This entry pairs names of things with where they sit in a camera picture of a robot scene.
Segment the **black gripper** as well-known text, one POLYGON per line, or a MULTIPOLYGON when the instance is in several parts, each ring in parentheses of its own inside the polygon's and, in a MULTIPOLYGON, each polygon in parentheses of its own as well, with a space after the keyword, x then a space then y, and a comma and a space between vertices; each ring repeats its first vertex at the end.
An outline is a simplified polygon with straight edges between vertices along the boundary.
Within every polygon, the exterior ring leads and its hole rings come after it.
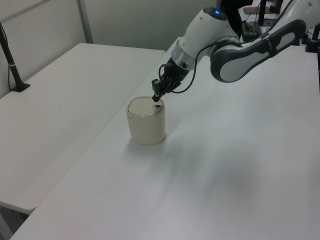
POLYGON ((173 92, 177 87, 181 85, 181 82, 188 75, 189 70, 185 70, 177 65, 172 58, 167 63, 162 64, 160 69, 164 68, 164 72, 160 75, 159 79, 151 81, 153 90, 152 100, 158 102, 165 94, 173 92))

